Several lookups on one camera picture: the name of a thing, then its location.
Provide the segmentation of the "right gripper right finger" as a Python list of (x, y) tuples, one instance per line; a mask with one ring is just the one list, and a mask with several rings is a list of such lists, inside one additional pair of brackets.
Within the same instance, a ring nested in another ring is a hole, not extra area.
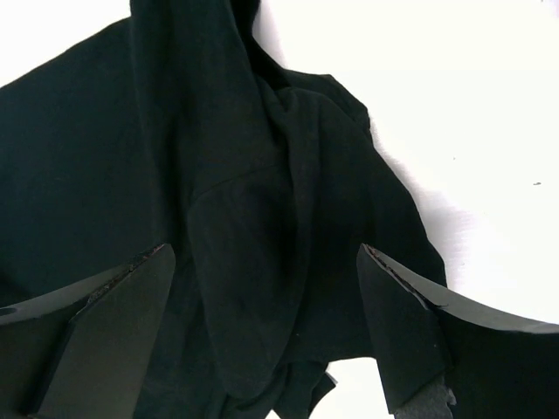
[(556, 324), (482, 305), (368, 245), (357, 270), (390, 413), (557, 417)]

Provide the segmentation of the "black t-shirt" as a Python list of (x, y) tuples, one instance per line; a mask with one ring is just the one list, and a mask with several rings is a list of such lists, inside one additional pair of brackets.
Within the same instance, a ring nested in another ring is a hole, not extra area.
[(366, 107), (284, 69), (255, 1), (134, 1), (1, 90), (1, 301), (158, 244), (176, 269), (138, 418), (306, 418), (370, 357), (356, 256), (445, 284)]

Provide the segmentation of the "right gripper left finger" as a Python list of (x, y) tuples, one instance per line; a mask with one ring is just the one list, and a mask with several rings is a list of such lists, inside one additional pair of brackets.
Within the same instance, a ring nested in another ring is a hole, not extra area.
[(176, 266), (161, 244), (1, 310), (3, 418), (134, 415)]

